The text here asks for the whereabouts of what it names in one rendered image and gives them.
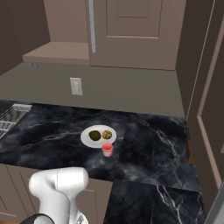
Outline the white round plate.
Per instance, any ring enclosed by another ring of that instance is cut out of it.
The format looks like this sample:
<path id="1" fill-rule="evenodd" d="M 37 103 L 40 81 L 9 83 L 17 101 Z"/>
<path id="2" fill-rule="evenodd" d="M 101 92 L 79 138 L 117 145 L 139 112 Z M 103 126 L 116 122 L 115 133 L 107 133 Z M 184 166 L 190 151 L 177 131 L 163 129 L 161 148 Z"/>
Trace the white round plate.
<path id="1" fill-rule="evenodd" d="M 104 144 L 116 141 L 116 132 L 107 125 L 94 125 L 82 131 L 80 140 L 87 147 L 100 149 Z"/>

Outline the dark green avocado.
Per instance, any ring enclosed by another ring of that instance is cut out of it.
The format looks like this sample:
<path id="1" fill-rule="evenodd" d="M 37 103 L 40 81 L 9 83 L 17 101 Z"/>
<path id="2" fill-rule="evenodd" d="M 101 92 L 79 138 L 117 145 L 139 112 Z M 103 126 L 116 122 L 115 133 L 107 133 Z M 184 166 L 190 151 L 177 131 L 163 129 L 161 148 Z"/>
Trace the dark green avocado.
<path id="1" fill-rule="evenodd" d="M 89 132 L 89 137 L 93 141 L 98 141 L 101 138 L 101 133 L 97 130 L 92 130 L 92 131 Z"/>

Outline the pink jam jar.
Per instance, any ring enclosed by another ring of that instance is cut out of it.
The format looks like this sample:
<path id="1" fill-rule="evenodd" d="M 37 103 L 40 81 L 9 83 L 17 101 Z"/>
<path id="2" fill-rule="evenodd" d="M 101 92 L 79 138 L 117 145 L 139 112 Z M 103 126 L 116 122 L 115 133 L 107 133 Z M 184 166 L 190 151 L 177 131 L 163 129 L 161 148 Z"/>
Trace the pink jam jar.
<path id="1" fill-rule="evenodd" d="M 114 146 L 111 143 L 105 143 L 102 147 L 102 153 L 105 157 L 111 157 L 113 153 Z"/>

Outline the tall dark brown cabinet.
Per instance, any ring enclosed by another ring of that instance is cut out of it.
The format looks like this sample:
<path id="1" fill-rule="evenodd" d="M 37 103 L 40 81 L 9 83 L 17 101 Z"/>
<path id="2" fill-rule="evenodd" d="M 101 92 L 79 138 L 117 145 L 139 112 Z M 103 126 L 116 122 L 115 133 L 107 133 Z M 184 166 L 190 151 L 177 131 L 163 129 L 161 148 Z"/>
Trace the tall dark brown cabinet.
<path id="1" fill-rule="evenodd" d="M 224 183 L 224 0 L 186 0 L 176 73 L 207 215 Z"/>

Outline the grey appliance edge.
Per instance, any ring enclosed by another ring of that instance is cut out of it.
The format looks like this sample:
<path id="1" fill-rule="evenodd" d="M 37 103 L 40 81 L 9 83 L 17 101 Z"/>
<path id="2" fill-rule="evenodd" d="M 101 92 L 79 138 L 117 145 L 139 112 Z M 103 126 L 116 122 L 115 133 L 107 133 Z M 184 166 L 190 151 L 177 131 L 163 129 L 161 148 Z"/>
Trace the grey appliance edge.
<path id="1" fill-rule="evenodd" d="M 204 224 L 224 224 L 224 181 L 220 186 Z"/>

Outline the white wall outlet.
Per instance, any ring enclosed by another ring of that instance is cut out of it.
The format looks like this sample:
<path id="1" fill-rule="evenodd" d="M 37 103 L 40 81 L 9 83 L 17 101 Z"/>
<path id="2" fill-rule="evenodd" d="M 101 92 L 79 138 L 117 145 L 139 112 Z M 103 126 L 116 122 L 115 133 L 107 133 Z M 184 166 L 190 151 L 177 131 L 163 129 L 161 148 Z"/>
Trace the white wall outlet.
<path id="1" fill-rule="evenodd" d="M 71 90 L 73 95 L 82 95 L 81 78 L 71 78 Z"/>

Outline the taupe wall cabinet door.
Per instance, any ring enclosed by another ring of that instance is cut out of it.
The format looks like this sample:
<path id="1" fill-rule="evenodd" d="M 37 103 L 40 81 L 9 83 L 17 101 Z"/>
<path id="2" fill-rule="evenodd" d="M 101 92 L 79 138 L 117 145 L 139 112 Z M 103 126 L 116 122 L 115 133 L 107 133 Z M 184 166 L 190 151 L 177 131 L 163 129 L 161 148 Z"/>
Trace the taupe wall cabinet door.
<path id="1" fill-rule="evenodd" d="M 186 0 L 94 0 L 96 53 L 92 66 L 173 70 Z"/>

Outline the open taupe wall cabinet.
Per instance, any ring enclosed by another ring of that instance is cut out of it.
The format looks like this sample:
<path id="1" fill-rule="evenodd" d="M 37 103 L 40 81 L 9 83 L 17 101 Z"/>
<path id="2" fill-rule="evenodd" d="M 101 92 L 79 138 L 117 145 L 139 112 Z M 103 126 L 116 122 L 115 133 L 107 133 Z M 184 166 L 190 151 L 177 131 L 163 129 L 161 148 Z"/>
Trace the open taupe wall cabinet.
<path id="1" fill-rule="evenodd" d="M 85 0 L 44 0 L 50 39 L 23 55 L 25 62 L 88 65 Z"/>

